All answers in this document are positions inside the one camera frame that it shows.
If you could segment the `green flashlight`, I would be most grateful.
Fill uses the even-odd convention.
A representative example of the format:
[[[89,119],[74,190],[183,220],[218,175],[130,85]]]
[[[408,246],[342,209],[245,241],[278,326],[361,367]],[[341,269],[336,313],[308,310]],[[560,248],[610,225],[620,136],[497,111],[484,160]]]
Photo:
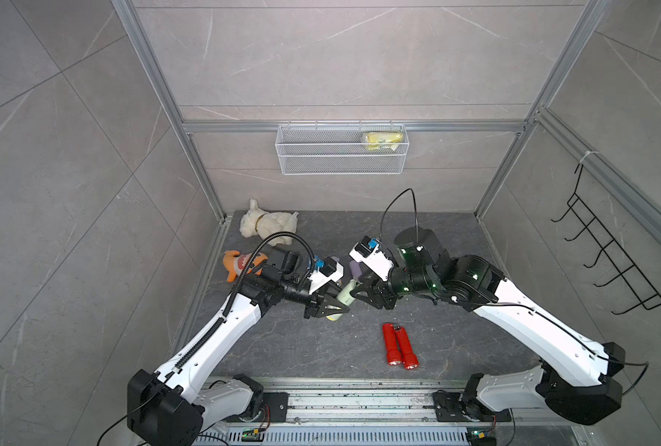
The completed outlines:
[[[358,285],[358,281],[355,280],[355,279],[351,279],[351,280],[348,282],[348,284],[343,288],[343,290],[341,290],[341,292],[339,293],[339,295],[337,295],[336,298],[337,298],[341,303],[345,304],[345,306],[350,307],[350,306],[352,305],[352,303],[356,300],[356,299],[351,295],[351,292],[354,290],[354,288],[356,288],[357,285]],[[329,321],[338,321],[338,320],[341,318],[341,316],[343,316],[342,313],[333,314],[333,315],[329,315],[329,316],[327,317],[327,319],[328,319]]]

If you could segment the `purple flashlight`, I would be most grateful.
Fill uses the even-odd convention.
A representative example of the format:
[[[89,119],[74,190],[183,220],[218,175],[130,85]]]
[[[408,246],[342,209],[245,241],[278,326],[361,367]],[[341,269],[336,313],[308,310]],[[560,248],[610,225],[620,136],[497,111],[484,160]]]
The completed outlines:
[[[351,274],[352,274],[353,278],[356,281],[359,281],[360,277],[363,275],[363,271],[362,271],[362,268],[361,268],[360,264],[355,262],[354,260],[352,260],[349,263],[349,265],[350,265],[350,270],[351,270]]]

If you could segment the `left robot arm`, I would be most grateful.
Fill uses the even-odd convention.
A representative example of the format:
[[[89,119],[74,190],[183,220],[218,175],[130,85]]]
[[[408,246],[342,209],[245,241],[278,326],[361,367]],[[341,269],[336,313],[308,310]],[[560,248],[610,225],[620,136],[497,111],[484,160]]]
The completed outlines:
[[[216,385],[208,379],[241,336],[283,300],[304,305],[307,318],[348,312],[338,299],[339,261],[313,258],[310,271],[298,263],[298,253],[274,247],[237,278],[236,291],[183,349],[153,373],[138,371],[128,383],[128,429],[149,445],[191,445],[226,419],[267,420],[263,385],[246,375]]]

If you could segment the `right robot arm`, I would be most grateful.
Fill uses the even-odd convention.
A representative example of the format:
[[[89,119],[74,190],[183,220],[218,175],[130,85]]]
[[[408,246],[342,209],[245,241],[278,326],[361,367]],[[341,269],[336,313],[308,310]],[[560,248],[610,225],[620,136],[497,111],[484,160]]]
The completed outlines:
[[[491,321],[540,358],[539,365],[524,372],[472,375],[457,399],[467,418],[550,409],[570,422],[592,426],[620,409],[623,388],[615,376],[626,356],[620,345],[579,334],[484,258],[454,258],[432,230],[403,230],[395,246],[399,260],[369,237],[351,249],[352,260],[369,270],[354,290],[356,299],[386,310],[409,295],[456,305]]]

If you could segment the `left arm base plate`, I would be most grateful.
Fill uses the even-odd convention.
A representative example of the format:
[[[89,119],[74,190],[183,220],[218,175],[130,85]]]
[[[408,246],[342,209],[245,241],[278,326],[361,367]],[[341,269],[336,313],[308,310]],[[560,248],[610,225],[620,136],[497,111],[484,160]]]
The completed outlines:
[[[264,393],[261,399],[252,401],[252,406],[241,416],[230,416],[224,421],[227,423],[264,424],[284,423],[289,410],[289,393]]]

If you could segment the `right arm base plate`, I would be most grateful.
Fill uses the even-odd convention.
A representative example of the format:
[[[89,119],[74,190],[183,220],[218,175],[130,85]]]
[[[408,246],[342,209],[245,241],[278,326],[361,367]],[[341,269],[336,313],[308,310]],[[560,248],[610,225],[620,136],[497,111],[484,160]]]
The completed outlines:
[[[512,421],[509,410],[492,412],[474,400],[466,403],[460,392],[438,390],[432,394],[432,406],[438,422],[494,423]]]

